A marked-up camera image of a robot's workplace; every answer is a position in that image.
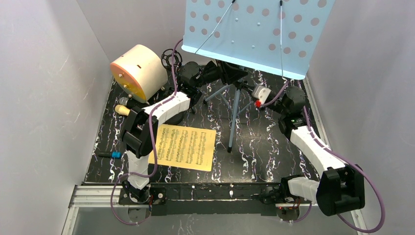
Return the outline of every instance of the black marble table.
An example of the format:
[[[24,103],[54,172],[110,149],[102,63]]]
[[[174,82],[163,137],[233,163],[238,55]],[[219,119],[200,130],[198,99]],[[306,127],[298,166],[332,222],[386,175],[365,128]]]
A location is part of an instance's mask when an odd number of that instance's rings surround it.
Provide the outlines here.
[[[278,90],[284,82],[279,76],[257,70],[250,71],[250,75],[245,77],[245,80],[250,85],[266,84]],[[303,174],[314,180],[318,178],[316,170],[308,159],[280,133],[277,124],[279,114],[268,109],[259,111],[253,104],[237,117],[232,152],[228,153],[231,109],[219,97],[212,99],[207,105],[202,103],[203,98],[222,86],[222,83],[217,81],[202,87],[204,95],[195,106],[196,114],[187,111],[184,120],[180,123],[182,126],[216,130],[212,171],[159,166],[157,174],[150,179],[151,182],[279,182],[281,177],[293,174]],[[223,92],[223,96],[231,104],[234,92],[234,86]],[[120,141],[124,116],[114,111],[118,100],[126,96],[122,88],[113,81],[84,184],[113,184],[118,176],[128,172],[127,154]],[[239,108],[245,107],[250,101],[251,97],[242,91]],[[315,125],[309,105],[307,109],[311,114],[311,122]],[[118,151],[123,155],[121,159],[101,158],[96,155],[97,151]],[[150,164],[148,172],[152,171],[153,165]]]

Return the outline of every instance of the yellow paper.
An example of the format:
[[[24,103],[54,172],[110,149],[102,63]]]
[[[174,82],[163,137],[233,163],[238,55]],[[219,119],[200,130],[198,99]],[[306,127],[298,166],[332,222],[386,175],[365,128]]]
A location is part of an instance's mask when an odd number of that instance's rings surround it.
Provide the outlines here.
[[[211,171],[215,130],[161,125],[157,130],[157,164]],[[148,163],[154,164],[154,152]]]

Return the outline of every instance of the metal plate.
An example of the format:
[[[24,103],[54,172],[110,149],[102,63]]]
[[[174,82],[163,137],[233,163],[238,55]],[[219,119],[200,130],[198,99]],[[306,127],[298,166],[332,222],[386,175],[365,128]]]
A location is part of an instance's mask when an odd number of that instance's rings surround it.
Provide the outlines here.
[[[284,76],[304,79],[335,0],[284,0]],[[231,0],[187,0],[182,49],[194,53]],[[281,75],[278,0],[236,0],[197,54]]]

